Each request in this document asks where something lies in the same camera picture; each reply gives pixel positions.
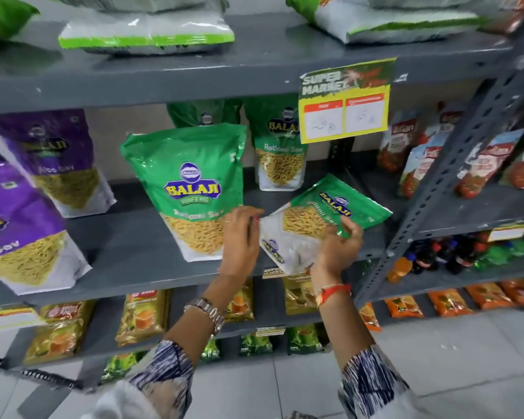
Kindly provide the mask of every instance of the wrist watch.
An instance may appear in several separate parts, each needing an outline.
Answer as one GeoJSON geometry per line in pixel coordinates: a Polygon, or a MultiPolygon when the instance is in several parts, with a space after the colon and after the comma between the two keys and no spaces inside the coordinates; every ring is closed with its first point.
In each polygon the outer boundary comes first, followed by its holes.
{"type": "Polygon", "coordinates": [[[221,327],[224,325],[225,316],[221,315],[216,307],[214,307],[212,303],[210,303],[205,298],[195,298],[194,300],[190,301],[190,303],[184,306],[184,311],[186,312],[191,307],[196,307],[208,315],[208,317],[213,322],[212,337],[216,336],[217,333],[221,330],[221,327]]]}

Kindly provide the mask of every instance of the green snack packet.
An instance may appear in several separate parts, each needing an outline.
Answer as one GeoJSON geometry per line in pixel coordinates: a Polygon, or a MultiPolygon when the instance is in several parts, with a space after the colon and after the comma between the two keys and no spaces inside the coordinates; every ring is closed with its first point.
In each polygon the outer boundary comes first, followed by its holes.
{"type": "Polygon", "coordinates": [[[286,5],[344,44],[437,40],[485,22],[456,9],[373,9],[347,0],[286,0],[286,5]]]}
{"type": "Polygon", "coordinates": [[[298,103],[297,93],[245,100],[262,191],[293,191],[303,185],[308,144],[300,142],[298,103]]]}
{"type": "Polygon", "coordinates": [[[184,260],[220,260],[222,220],[242,204],[246,126],[222,123],[130,135],[123,157],[173,234],[184,260]]]}
{"type": "Polygon", "coordinates": [[[213,361],[221,360],[221,352],[219,350],[219,342],[214,338],[210,338],[206,348],[200,356],[202,363],[210,363],[213,361]]]}
{"type": "Polygon", "coordinates": [[[167,112],[177,128],[188,126],[241,123],[242,101],[238,98],[200,100],[193,103],[169,103],[167,112]]]}
{"type": "Polygon", "coordinates": [[[146,351],[140,351],[113,356],[109,360],[109,363],[107,363],[107,367],[105,367],[101,383],[108,384],[109,382],[123,379],[128,371],[138,363],[146,353],[146,351]]]}
{"type": "Polygon", "coordinates": [[[314,324],[287,328],[287,354],[310,354],[323,351],[314,324]]]}
{"type": "Polygon", "coordinates": [[[269,337],[257,337],[255,333],[241,337],[241,356],[257,356],[259,354],[270,354],[273,352],[269,337]]]}
{"type": "Polygon", "coordinates": [[[333,175],[260,221],[260,246],[286,275],[302,273],[316,259],[327,225],[347,238],[341,216],[367,229],[384,222],[392,212],[360,194],[333,175]]]}
{"type": "Polygon", "coordinates": [[[20,0],[0,0],[0,40],[8,40],[39,10],[20,0]]]}

